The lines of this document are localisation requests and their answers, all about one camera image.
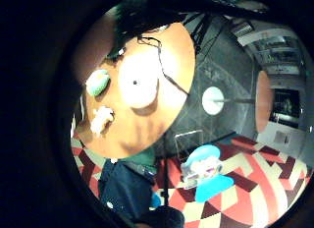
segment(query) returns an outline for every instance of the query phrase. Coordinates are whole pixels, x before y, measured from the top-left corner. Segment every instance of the round wooden table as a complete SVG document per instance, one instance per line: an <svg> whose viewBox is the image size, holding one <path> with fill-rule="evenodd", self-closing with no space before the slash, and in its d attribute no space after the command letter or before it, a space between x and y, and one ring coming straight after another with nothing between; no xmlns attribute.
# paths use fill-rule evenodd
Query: round wooden table
<svg viewBox="0 0 314 228"><path fill-rule="evenodd" d="M258 133L265 130L273 108L274 93L265 71L260 71L256 84L255 124Z"/></svg>
<svg viewBox="0 0 314 228"><path fill-rule="evenodd" d="M164 72L184 91L189 92L194 75L195 54L193 42L182 24L172 24L161 32L145 33L161 41L161 61ZM171 126L181 111L187 95L173 85L161 73L156 40L147 43L129 41L126 52L117 63L104 63L111 77L109 85L97 97L83 93L85 117L77 126L76 133L83 144L97 154L109 158L124 158L134 155L155 143ZM157 95L152 104L141 109L133 109L126 104L119 84L120 70L130 72L154 69L158 73ZM93 109L106 106L114 110L114 121L109 123L97 138L90 131Z"/></svg>

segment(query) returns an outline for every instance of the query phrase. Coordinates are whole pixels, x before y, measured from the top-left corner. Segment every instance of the checkered floor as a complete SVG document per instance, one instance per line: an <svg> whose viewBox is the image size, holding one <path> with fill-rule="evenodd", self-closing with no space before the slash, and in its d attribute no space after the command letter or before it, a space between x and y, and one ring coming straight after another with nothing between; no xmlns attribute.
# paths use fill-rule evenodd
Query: checkered floor
<svg viewBox="0 0 314 228"><path fill-rule="evenodd" d="M244 137L216 146L221 150L222 174L235 184L206 202L195 201L195 189L183 189L180 163L169 160L169 204L183 212L185 228L266 227L295 203L312 174L303 162ZM83 180L98 196L97 180L105 159L83 148L76 137L72 147ZM154 188L159 194L163 183L162 166Z"/></svg>

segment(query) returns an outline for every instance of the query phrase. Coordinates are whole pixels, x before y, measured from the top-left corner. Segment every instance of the table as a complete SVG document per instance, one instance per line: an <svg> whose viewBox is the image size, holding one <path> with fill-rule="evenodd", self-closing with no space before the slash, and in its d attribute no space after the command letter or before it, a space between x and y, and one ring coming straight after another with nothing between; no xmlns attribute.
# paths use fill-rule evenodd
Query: table
<svg viewBox="0 0 314 228"><path fill-rule="evenodd" d="M255 103L255 125L258 133L265 130L273 108L274 93L271 82L265 71L258 73L255 98L224 98L222 92L211 86L203 94L202 104L210 115L217 115L224 107L224 103Z"/></svg>
<svg viewBox="0 0 314 228"><path fill-rule="evenodd" d="M258 133L265 130L273 108L274 93L265 71L258 74L255 98L255 124Z"/></svg>
<svg viewBox="0 0 314 228"><path fill-rule="evenodd" d="M184 91L189 92L194 75L195 54L193 42L182 24L175 23L162 32L146 33L162 43L161 60L164 72ZM85 118L77 126L76 133L82 143L97 154L109 158L123 158L134 155L155 143L171 126L181 111L186 93L159 77L155 101L142 109L132 109L122 98L123 87L119 85L119 72L128 60L129 71L154 68L158 61L157 49L153 45L139 44L134 38L126 45L124 57L117 63L106 62L100 68L106 69L111 81L105 91L97 97L83 93ZM110 123L99 138L90 131L93 109L105 105L114 110L115 120Z"/></svg>

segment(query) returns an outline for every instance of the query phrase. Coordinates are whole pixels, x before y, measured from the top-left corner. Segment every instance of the floor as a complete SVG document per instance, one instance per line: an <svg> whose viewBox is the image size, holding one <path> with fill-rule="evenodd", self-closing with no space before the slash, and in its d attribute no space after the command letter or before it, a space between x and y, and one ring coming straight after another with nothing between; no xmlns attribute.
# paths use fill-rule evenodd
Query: floor
<svg viewBox="0 0 314 228"><path fill-rule="evenodd" d="M253 105L227 103L223 111L213 117L203 110L201 104L202 93L209 86L219 87L228 98L251 98L255 95L255 81L259 68L236 43L233 35L225 28L213 45L210 41L225 22L225 19L217 18L213 21L213 26L208 29L205 45L196 57L195 77L185 106L166 134L152 145L158 155L162 155L165 149L168 155L174 156L183 149L212 142L233 132L254 139L256 131ZM195 24L187 26L187 29L192 30L193 26ZM305 146L311 147L314 144L313 139L313 136L309 135ZM78 140L73 140L73 143L76 145L73 151L78 169L97 196L96 182L104 159L97 157L88 149L79 148ZM223 148L231 144L230 141L220 143ZM245 150L233 156L226 156L226 160L234 159L232 165L246 163L248 165L246 170L250 170L249 168L255 165L255 174L252 168L251 173L242 171L240 167L234 168L233 176L237 178L235 186L218 198L202 205L189 202L190 195L176 188L178 178L172 178L177 180L177 183L172 183L171 196L175 193L176 196L170 198L171 205L181 206L182 202L188 203L181 207L187 218L186 228L207 228L208 224L211 224L211 227L251 227L254 222L260 224L256 227L264 227L274 222L291 207L304 190L311 169L288 155L274 152L272 149L264 149L265 152ZM312 155L314 154L310 153L310 150L303 150L300 158L309 163L313 161ZM270 177L274 179L271 183L269 183ZM270 200L260 199L267 196L273 198L276 204L274 210ZM246 199L243 199L242 203L235 201L239 197ZM263 208L267 215L265 216L259 208L251 209L253 204L257 204L260 209Z"/></svg>
<svg viewBox="0 0 314 228"><path fill-rule="evenodd" d="M226 20L216 18L207 31L201 52L196 56L196 70L189 97L179 116L166 134L152 145L157 154L167 149L167 154L177 153L176 135L193 131L199 134L188 135L186 145L192 148L211 142L224 135L237 132L253 138L256 134L253 104L225 103L221 113L207 114L202 107L203 92L210 86L218 87L225 98L251 98L255 95L258 68L240 47L235 37L224 27ZM191 32L194 24L186 26ZM223 28L218 39L211 38Z"/></svg>

